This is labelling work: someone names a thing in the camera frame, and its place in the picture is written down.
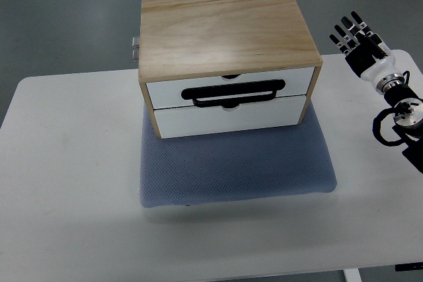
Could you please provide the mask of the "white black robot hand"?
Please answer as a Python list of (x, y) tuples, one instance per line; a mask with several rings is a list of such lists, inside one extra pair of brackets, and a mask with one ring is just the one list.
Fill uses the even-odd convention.
[(342, 17), (341, 23), (334, 26), (336, 34), (329, 38), (357, 77), (371, 83), (379, 94), (407, 83), (407, 75), (395, 67), (391, 49), (357, 12)]

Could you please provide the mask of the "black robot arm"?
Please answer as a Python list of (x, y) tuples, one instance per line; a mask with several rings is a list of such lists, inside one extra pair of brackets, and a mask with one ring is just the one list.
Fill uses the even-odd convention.
[[(382, 145), (397, 147), (405, 144), (403, 156), (419, 172), (422, 171), (422, 99), (409, 87), (410, 72), (393, 73), (383, 77), (376, 91), (383, 95), (389, 108), (382, 110), (374, 119), (373, 136)], [(399, 136), (395, 141), (386, 140), (381, 134), (382, 121), (392, 115), (392, 130)]]

